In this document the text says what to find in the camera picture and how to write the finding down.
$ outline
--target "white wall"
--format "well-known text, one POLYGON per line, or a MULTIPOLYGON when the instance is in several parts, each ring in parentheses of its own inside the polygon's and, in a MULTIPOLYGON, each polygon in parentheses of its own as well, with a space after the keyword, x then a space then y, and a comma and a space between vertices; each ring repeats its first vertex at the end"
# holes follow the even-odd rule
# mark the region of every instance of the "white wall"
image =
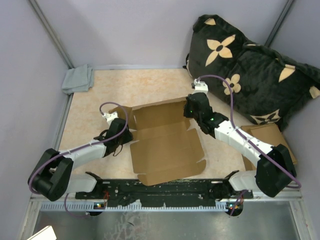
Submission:
POLYGON ((264 44, 286 0, 38 0, 76 66, 181 67, 192 26, 218 14, 264 44))
MULTIPOLYGON (((296 1, 271 47, 320 68, 319 9, 319 0, 296 1)), ((320 97, 292 118, 284 135, 298 159, 302 195, 320 238, 320 97)))
POLYGON ((26 0, 0 8, 0 239, 18 237, 31 193, 27 180, 53 144, 67 67, 26 0))

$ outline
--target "unfolded cardboard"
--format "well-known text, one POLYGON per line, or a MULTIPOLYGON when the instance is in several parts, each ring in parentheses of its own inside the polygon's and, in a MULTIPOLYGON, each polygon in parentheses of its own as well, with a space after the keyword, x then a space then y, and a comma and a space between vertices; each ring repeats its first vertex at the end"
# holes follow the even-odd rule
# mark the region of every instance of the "unfolded cardboard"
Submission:
MULTIPOLYGON (((198 175, 206 168, 205 153, 190 119, 184 117, 186 98, 125 107, 133 134, 133 171, 147 186, 198 175)), ((119 118, 125 119, 121 108, 119 118)))
MULTIPOLYGON (((267 125, 242 126, 241 129, 246 133, 252 135, 253 137, 267 144, 271 144, 273 146, 278 146, 279 144, 282 144, 286 146, 289 150, 293 164, 297 164, 297 159, 293 155, 291 149, 289 148, 286 140, 282 136, 276 124, 273 123, 273 124, 267 124, 267 125)), ((244 156, 242 157, 243 157, 245 170, 251 171, 256 169, 256 167, 249 161, 248 158, 244 156)))

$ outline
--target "open cardboard box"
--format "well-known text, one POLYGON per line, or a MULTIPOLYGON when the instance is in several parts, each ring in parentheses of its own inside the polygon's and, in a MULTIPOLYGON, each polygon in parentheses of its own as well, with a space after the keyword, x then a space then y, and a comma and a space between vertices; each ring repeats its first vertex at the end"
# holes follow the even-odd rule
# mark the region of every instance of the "open cardboard box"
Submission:
MULTIPOLYGON (((291 149, 289 148, 285 138, 282 136, 278 126, 274 123, 266 125, 252 125, 252 126, 242 126, 241 129, 251 136, 259 139, 262 142, 271 144, 273 146, 278 146, 282 144, 286 146, 289 150, 293 164, 297 164, 297 159, 293 155, 291 149)), ((244 168, 247 171, 255 170, 256 167, 249 161, 248 158, 242 156, 244 168)))
MULTIPOLYGON (((190 119, 184 117, 186 98, 127 107, 133 134, 133 171, 146 186, 198 175, 206 168, 205 153, 190 119)), ((118 117, 126 119, 120 107, 118 117)))

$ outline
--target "beige table surface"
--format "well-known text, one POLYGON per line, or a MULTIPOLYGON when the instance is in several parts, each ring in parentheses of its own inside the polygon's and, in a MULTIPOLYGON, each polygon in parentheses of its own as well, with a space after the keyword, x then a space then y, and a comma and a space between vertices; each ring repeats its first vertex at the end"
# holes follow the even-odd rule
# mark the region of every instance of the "beige table surface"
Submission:
MULTIPOLYGON (((132 107, 149 104, 173 98, 186 97, 192 93, 191 77, 185 69, 125 69, 125 70, 96 70, 94 72, 94 87, 88 92, 74 94, 65 129, 60 144, 60 150, 71 149, 88 143, 103 130, 107 129, 106 120, 99 113, 99 106, 104 102, 116 102, 132 107)), ((230 107, 218 98, 208 93, 213 110, 227 117, 230 107)), ((103 111, 115 107, 105 105, 103 111)), ((251 123, 234 113, 237 126, 251 125, 251 123)), ((242 156, 226 143, 205 135, 197 128, 198 135, 207 160, 202 174, 193 178, 223 178, 233 170, 244 171, 242 156)), ((86 171, 95 173, 101 178, 129 179, 137 178, 133 172, 129 145, 124 145, 122 152, 114 157, 91 161, 75 169, 72 173, 79 174, 86 171)))

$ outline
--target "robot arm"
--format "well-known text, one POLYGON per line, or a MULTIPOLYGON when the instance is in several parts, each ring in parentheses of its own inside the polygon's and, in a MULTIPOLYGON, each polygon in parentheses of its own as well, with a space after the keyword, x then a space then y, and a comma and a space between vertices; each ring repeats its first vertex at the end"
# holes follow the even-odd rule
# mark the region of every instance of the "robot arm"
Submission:
MULTIPOLYGON (((90 145, 115 136, 124 128, 126 124, 125 120, 118 118, 118 116, 114 114, 104 115, 103 117, 106 118, 107 123, 109 124, 109 129, 104 130, 99 136, 91 140, 89 142, 90 145)), ((71 172, 92 160, 104 158, 112 153, 115 153, 116 149, 120 145, 130 142, 132 139, 133 135, 127 126, 125 131, 120 136, 110 141, 91 145, 75 152, 72 152, 71 149, 61 151, 70 153, 58 157, 56 160, 43 168, 33 179, 32 187, 50 201, 58 200, 63 194, 77 192, 89 193, 93 191, 96 186, 96 177, 90 174, 75 174, 71 176, 71 172)), ((46 150, 30 175, 28 184, 35 171, 59 153, 59 151, 56 151, 52 148, 46 150)))
POLYGON ((226 116, 213 112, 206 96, 208 87, 204 82, 195 80, 192 87, 194 92, 186 98, 187 102, 183 115, 195 119, 205 134, 209 134, 237 149, 257 168, 256 171, 237 172, 231 176, 229 182, 233 189, 236 191, 243 189, 261 190, 267 196, 275 197, 292 180, 255 149, 249 143, 249 140, 296 177, 297 174, 288 149, 281 144, 272 146, 262 142, 237 126, 234 127, 226 116))

